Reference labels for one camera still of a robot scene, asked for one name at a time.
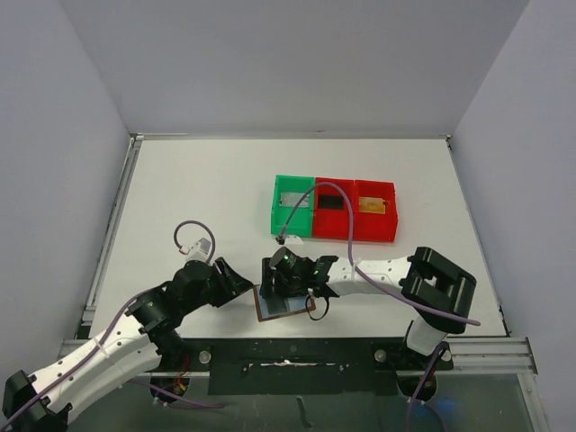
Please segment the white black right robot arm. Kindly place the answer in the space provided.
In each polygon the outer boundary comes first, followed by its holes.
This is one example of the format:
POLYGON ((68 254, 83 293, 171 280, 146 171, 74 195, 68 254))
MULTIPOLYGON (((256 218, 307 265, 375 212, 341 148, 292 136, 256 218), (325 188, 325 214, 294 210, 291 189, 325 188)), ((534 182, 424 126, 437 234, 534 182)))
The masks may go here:
POLYGON ((312 260, 280 247, 262 261, 258 294, 265 301, 314 298, 328 302, 352 294, 385 294, 409 305, 418 317, 409 324, 407 349, 429 356, 448 335, 461 335, 470 319, 476 278, 430 247, 386 260, 320 256, 312 260))

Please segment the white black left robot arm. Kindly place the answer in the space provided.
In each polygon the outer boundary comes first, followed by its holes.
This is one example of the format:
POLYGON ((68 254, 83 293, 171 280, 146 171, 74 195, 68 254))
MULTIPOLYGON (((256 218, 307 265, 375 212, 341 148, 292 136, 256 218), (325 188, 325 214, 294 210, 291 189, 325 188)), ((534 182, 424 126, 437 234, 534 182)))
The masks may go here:
POLYGON ((55 363, 18 371, 4 385, 3 431, 65 431, 107 393, 165 361, 179 362, 176 330, 203 306, 220 307, 253 288, 223 258, 192 260, 161 285, 131 297, 109 326, 55 363))

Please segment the gold card pocket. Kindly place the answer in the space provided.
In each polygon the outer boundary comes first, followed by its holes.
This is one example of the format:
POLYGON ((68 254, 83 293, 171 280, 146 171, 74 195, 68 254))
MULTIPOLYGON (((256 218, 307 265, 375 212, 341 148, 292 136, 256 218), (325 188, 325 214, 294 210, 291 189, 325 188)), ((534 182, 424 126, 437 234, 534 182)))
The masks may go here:
POLYGON ((382 197, 360 196, 358 211, 361 213, 384 215, 387 213, 388 203, 382 197))

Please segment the brown leather card holder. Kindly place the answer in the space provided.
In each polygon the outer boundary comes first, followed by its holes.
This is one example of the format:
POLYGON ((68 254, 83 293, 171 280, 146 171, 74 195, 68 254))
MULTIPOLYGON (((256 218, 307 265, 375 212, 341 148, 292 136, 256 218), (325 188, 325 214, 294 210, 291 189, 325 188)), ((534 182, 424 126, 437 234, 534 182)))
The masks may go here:
POLYGON ((306 296, 284 298, 272 294, 265 298, 260 292, 260 288, 260 285, 253 288, 258 322, 278 320, 316 309, 314 301, 307 301, 306 296))

